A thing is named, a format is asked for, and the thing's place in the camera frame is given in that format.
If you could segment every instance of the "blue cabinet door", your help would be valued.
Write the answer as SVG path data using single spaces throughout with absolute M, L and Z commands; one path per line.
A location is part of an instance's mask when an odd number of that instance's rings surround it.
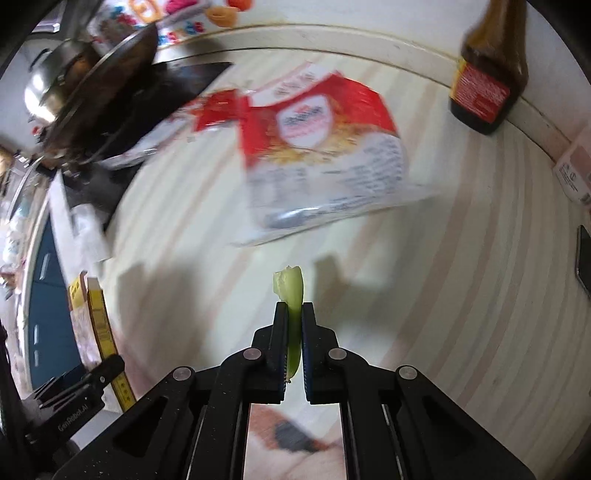
M 58 377 L 80 364 L 67 290 L 49 220 L 43 230 L 33 275 L 28 346 L 31 381 L 33 388 L 37 388 L 51 377 Z
M 81 363 L 64 287 L 33 282 L 28 328 L 33 388 Z
M 61 274 L 60 261 L 57 258 L 56 244 L 51 230 L 51 220 L 47 219 L 35 267 L 33 269 L 33 280 L 42 281 L 55 286 L 64 286 L 64 278 Z

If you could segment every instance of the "smartphone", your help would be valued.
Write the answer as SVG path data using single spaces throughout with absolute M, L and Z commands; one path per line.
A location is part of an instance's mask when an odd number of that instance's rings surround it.
M 574 274 L 587 295 L 591 297 L 591 235 L 583 225 L 579 225 L 577 235 L 577 262 Z

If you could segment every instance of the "screw head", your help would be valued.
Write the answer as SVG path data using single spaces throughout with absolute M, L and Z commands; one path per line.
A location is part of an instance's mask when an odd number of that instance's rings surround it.
M 332 348 L 329 351 L 329 357 L 331 357 L 332 360 L 344 360 L 347 357 L 347 351 L 342 348 Z
M 183 380 L 188 379 L 191 376 L 191 369 L 187 367 L 178 367 L 173 372 L 173 378 L 178 381 L 182 382 Z
M 398 375 L 400 375 L 405 380 L 414 380 L 418 373 L 414 367 L 406 365 L 398 370 Z
M 258 348 L 247 348 L 242 354 L 247 360 L 256 360 L 261 357 L 262 353 Z

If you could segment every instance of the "orange object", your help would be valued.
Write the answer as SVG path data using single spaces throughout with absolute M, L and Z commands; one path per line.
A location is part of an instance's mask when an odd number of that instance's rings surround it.
M 144 23 L 156 22 L 164 15 L 155 0 L 128 0 L 129 7 Z
M 205 16 L 218 27 L 232 28 L 238 22 L 238 12 L 239 10 L 236 7 L 215 5 L 205 10 Z
M 244 12 L 252 8 L 252 0 L 228 0 L 228 5 Z

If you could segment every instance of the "metal pot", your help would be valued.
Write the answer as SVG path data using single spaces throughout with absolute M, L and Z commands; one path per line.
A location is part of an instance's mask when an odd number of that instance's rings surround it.
M 92 45 L 79 40 L 65 40 L 53 51 L 41 50 L 29 67 L 31 78 L 25 88 L 25 104 L 32 117 L 44 125 L 53 123 L 76 86 L 99 60 Z

